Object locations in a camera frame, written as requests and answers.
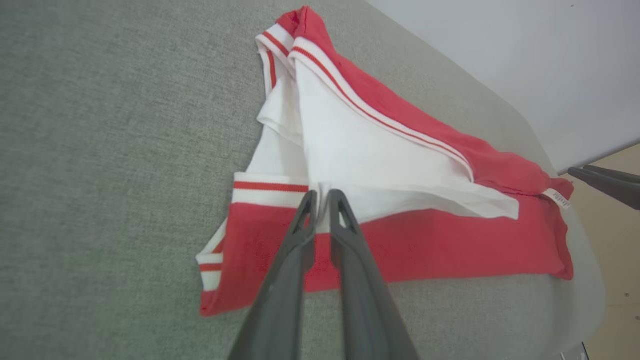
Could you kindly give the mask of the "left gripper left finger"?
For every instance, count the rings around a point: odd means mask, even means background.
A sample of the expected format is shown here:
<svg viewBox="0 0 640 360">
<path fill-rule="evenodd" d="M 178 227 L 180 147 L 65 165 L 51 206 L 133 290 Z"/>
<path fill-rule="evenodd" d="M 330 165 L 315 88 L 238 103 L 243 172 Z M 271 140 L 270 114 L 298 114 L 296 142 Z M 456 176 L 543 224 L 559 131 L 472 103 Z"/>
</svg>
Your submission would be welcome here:
<svg viewBox="0 0 640 360">
<path fill-rule="evenodd" d="M 229 360 L 297 360 L 301 352 L 306 273 L 315 261 L 317 191 L 295 212 Z"/>
</svg>

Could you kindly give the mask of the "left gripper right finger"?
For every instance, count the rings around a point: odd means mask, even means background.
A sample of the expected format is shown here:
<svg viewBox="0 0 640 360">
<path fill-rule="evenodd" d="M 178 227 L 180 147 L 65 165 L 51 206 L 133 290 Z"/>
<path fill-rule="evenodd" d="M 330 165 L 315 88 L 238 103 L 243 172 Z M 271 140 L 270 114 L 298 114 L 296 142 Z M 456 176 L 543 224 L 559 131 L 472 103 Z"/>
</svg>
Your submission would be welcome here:
<svg viewBox="0 0 640 360">
<path fill-rule="evenodd" d="M 338 269 L 348 360 L 416 360 L 418 351 L 346 195 L 327 195 L 331 261 Z"/>
</svg>

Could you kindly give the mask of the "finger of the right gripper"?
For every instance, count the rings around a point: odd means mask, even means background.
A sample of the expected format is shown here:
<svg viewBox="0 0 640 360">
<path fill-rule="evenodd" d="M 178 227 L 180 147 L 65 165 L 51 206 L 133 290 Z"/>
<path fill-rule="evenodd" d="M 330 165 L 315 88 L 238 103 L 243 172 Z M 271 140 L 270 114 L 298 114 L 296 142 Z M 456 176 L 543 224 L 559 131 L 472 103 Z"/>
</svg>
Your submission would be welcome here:
<svg viewBox="0 0 640 360">
<path fill-rule="evenodd" d="M 582 168 L 570 168 L 567 173 L 627 207 L 636 211 L 640 209 L 640 183 L 615 180 Z"/>
<path fill-rule="evenodd" d="M 583 168 L 585 171 L 589 171 L 591 173 L 595 173 L 601 176 L 609 177 L 614 180 L 618 180 L 620 182 L 627 183 L 640 183 L 640 176 L 636 174 L 626 173 L 617 170 L 610 170 L 606 168 L 601 168 L 594 165 L 585 165 Z"/>
</svg>

